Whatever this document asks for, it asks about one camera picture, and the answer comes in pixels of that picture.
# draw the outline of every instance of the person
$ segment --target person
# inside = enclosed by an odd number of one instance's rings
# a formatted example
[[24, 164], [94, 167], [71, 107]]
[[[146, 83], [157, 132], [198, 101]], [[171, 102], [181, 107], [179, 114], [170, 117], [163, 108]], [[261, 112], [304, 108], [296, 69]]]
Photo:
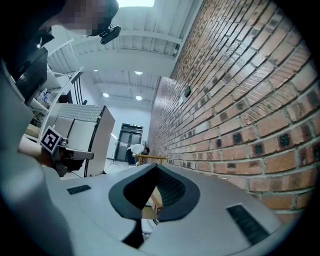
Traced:
[[[19, 8], [12, 5], [12, 9], [15, 10], [15, 22], [4, 26], [3, 33], [10, 40], [1, 41], [0, 56], [9, 71], [16, 71], [17, 67], [23, 67], [28, 55], [54, 39], [51, 35], [53, 25], [78, 34], [97, 36], [111, 22], [119, 4], [116, 0], [33, 0], [22, 2]], [[50, 154], [24, 136], [18, 152], [33, 157], [41, 165], [54, 167]]]
[[133, 167], [136, 165], [135, 157], [133, 156], [133, 154], [148, 155], [149, 152], [150, 149], [141, 144], [134, 144], [128, 147], [126, 150], [126, 155], [128, 156], [129, 167]]

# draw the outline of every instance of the tripod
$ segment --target tripod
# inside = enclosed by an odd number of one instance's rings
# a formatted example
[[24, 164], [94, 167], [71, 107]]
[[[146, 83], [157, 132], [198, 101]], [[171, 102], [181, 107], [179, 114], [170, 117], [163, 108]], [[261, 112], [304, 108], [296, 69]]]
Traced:
[[115, 149], [114, 149], [114, 153], [113, 153], [113, 159], [112, 159], [111, 163], [108, 165], [107, 168], [109, 168], [110, 165], [116, 165], [116, 166], [118, 166], [119, 169], [120, 169], [120, 166], [118, 165], [117, 161], [115, 160], [116, 151], [117, 151], [117, 145], [118, 145], [118, 140], [116, 140], [116, 143], [115, 143]]

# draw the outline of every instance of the ceiling light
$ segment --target ceiling light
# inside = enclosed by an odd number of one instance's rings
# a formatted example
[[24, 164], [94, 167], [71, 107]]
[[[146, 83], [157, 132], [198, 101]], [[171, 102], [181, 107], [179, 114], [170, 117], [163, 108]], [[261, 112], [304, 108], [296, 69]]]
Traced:
[[111, 136], [114, 137], [116, 140], [118, 139], [113, 133], [111, 133]]
[[117, 0], [119, 7], [153, 7], [155, 0]]

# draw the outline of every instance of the white floor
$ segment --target white floor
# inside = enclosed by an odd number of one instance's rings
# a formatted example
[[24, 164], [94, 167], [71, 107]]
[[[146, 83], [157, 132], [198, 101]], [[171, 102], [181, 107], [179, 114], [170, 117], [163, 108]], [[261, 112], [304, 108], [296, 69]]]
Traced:
[[[129, 168], [129, 164], [127, 162], [116, 161], [111, 164], [112, 160], [106, 159], [104, 165], [104, 171], [107, 174], [114, 174]], [[74, 174], [73, 172], [68, 172], [61, 180], [70, 180], [70, 179], [78, 179], [81, 178]]]

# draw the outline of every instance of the ceiling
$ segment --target ceiling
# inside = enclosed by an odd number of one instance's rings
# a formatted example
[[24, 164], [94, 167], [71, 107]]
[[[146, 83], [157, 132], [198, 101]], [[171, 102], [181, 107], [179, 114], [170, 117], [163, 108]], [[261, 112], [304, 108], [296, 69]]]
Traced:
[[140, 94], [152, 105], [158, 81], [171, 75], [201, 3], [155, 0], [153, 7], [120, 8], [112, 24], [121, 26], [121, 33], [106, 45], [100, 44], [99, 36], [86, 37], [53, 26], [55, 39], [45, 46], [49, 54], [62, 44], [67, 46], [50, 55], [48, 64], [64, 74], [79, 67], [98, 70], [93, 76], [101, 92], [117, 99], [135, 99]]

